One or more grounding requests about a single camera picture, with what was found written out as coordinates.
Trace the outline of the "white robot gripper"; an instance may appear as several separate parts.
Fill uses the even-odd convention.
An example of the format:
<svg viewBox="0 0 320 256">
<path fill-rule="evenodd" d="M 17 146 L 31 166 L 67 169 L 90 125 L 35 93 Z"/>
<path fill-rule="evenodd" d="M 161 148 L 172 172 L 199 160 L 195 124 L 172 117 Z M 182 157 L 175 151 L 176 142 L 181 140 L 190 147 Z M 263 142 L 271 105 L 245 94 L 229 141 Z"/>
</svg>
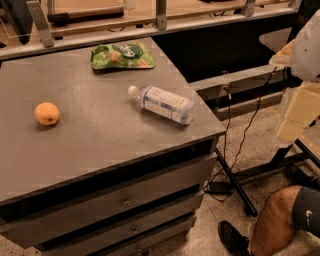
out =
<svg viewBox="0 0 320 256">
<path fill-rule="evenodd" d="M 294 76 L 303 80 L 293 90 L 276 137 L 293 144 L 304 130 L 320 115 L 320 10 L 280 51 L 271 57 L 274 66 L 289 66 Z"/>
</svg>

